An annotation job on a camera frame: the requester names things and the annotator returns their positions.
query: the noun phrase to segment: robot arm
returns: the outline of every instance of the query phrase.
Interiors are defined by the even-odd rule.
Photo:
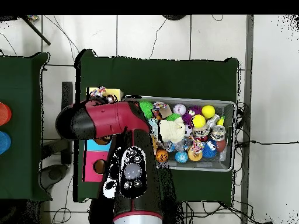
[[[66,139],[117,135],[101,190],[105,197],[115,200],[114,224],[162,224],[150,126],[138,102],[83,101],[60,112],[56,129]]]

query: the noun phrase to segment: white ball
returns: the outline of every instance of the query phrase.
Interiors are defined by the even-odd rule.
[[[185,137],[190,136],[192,133],[192,127],[189,124],[185,124]]]
[[[177,104],[173,108],[173,112],[176,114],[180,114],[181,116],[186,113],[187,109],[183,104]]]

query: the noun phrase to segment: pink box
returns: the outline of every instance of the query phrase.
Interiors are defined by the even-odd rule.
[[[108,157],[107,151],[86,151],[85,179],[83,178],[84,174],[82,171],[82,181],[84,181],[84,182],[101,182],[103,175],[96,173],[94,171],[93,164],[95,164],[95,162],[97,160],[107,160],[107,157]]]

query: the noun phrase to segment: dark green tablecloth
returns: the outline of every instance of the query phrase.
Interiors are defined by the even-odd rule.
[[[87,87],[99,85],[121,89],[125,95],[237,100],[238,61],[235,58],[224,62],[98,58],[92,50],[85,50],[78,55],[76,67],[80,100],[86,99]],[[96,198],[99,189],[99,183],[82,182],[83,147],[84,142],[79,142],[79,201]],[[172,175],[179,201],[231,203],[232,171],[172,170]]]
[[[30,58],[0,56],[0,102],[12,110],[10,122],[0,126],[12,140],[0,155],[0,198],[50,200],[39,184],[41,158],[40,74],[48,54]]]

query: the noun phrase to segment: gray plastic bin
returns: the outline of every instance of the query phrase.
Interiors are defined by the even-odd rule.
[[[215,113],[219,116],[225,116],[224,127],[226,130],[225,140],[227,146],[222,152],[217,152],[217,156],[213,158],[202,158],[198,162],[188,160],[186,163],[181,164],[175,160],[175,153],[169,153],[169,166],[171,169],[179,170],[201,170],[211,172],[228,172],[234,166],[234,144],[235,144],[235,119],[237,115],[237,107],[231,101],[219,100],[195,100],[195,99],[181,99],[181,98],[168,98],[168,97],[151,97],[141,96],[141,99],[126,98],[126,100],[146,100],[149,102],[164,102],[168,104],[171,109],[178,103],[184,104],[187,109],[191,106],[212,105],[215,108]]]

